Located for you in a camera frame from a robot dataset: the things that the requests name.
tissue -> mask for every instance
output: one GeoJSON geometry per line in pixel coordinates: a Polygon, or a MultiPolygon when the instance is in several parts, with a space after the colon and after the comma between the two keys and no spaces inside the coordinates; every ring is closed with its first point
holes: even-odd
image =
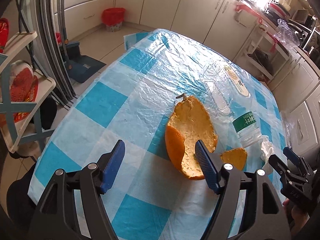
{"type": "Polygon", "coordinates": [[[269,175],[273,172],[273,168],[269,164],[269,157],[272,154],[275,154],[272,142],[269,141],[269,137],[267,135],[262,135],[260,158],[265,162],[265,165],[262,167],[262,169],[266,172],[266,175],[269,175]]]}

blue checkered tablecloth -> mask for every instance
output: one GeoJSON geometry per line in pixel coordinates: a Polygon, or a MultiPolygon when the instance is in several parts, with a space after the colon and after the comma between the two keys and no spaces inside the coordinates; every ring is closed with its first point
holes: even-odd
{"type": "MultiPolygon", "coordinates": [[[[102,196],[119,239],[200,239],[218,197],[205,180],[186,179],[168,159],[164,131],[178,102],[175,97],[186,92],[203,102],[218,134],[216,152],[240,147],[231,120],[217,113],[200,79],[209,61],[229,63],[252,96],[250,108],[262,134],[269,137],[275,153],[286,163],[279,110],[267,88],[204,45],[161,29],[144,36],[69,110],[37,162],[28,195],[37,203],[56,169],[80,170],[122,139],[126,147],[123,162],[113,187],[102,196]]],[[[248,106],[241,100],[230,106],[234,113],[244,107],[248,106]]],[[[263,165],[260,154],[249,149],[245,170],[254,172],[263,165]]],[[[283,200],[278,174],[274,171],[269,178],[283,200]]],[[[241,192],[230,236],[237,234],[243,206],[241,192]]],[[[88,236],[78,191],[76,209],[82,233],[88,236]]]]}

cabinet handle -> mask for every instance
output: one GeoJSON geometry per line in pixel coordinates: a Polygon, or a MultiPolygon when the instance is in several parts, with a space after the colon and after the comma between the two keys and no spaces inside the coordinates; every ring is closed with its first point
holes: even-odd
{"type": "Polygon", "coordinates": [[[215,7],[215,10],[218,8],[219,4],[220,4],[221,0],[218,0],[217,2],[217,6],[215,7]]]}
{"type": "Polygon", "coordinates": [[[299,119],[298,119],[298,128],[299,128],[299,131],[301,133],[301,139],[302,139],[303,138],[303,133],[301,131],[301,125],[300,125],[299,119]]]}
{"type": "Polygon", "coordinates": [[[88,17],[84,17],[84,19],[88,19],[88,18],[93,17],[93,16],[94,16],[94,14],[92,14],[92,15],[90,15],[88,17]]]}
{"type": "Polygon", "coordinates": [[[301,63],[298,63],[297,65],[295,65],[295,67],[292,69],[292,74],[296,73],[297,70],[299,69],[299,67],[301,66],[301,63]]]}
{"type": "Polygon", "coordinates": [[[229,2],[226,3],[226,6],[224,7],[222,13],[224,13],[224,12],[226,11],[226,9],[227,9],[227,7],[228,7],[228,4],[229,4],[229,2]]]}

orange peel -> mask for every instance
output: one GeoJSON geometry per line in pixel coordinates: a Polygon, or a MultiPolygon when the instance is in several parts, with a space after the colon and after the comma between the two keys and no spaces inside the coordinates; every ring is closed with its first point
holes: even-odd
{"type": "Polygon", "coordinates": [[[224,163],[230,163],[238,170],[242,171],[247,161],[247,152],[243,148],[236,148],[224,152],[221,159],[224,163]]]}
{"type": "Polygon", "coordinates": [[[201,139],[209,152],[218,143],[210,116],[194,96],[179,102],[169,118],[165,131],[165,144],[172,164],[188,179],[204,179],[195,157],[195,143],[201,139]]]}

water bottle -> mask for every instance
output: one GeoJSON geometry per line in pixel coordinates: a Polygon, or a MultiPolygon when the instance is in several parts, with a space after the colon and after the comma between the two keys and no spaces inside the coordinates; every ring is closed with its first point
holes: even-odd
{"type": "Polygon", "coordinates": [[[232,124],[243,148],[262,141],[261,130],[257,126],[257,121],[251,111],[236,118],[232,124]]]}

